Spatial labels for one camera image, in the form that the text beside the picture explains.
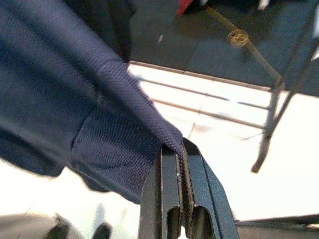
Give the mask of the navy blue knit garment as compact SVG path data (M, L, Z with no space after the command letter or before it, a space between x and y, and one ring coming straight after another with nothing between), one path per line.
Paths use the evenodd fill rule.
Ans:
M63 0L0 0L0 158L138 204L162 146L182 134L128 65Z

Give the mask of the red cloth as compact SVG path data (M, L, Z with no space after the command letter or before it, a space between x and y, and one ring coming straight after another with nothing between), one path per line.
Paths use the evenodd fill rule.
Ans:
M183 15L187 12L199 10L206 6L208 0L177 0L177 15Z

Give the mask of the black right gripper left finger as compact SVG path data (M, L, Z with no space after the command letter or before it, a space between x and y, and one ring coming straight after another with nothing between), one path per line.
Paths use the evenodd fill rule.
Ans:
M142 189L139 239L178 239L182 224L181 178L186 156L163 146Z

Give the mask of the black metal clothes rack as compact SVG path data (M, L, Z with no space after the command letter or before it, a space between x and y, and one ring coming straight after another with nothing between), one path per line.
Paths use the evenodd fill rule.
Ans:
M319 0L208 0L177 15L177 0L133 0L132 73L158 107L259 131L264 163L284 88L295 94L319 44Z

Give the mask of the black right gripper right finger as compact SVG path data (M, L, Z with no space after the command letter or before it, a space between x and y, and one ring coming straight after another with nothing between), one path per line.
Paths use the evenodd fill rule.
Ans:
M239 239L224 188L198 147L183 139L187 156L192 202L185 209L188 239Z

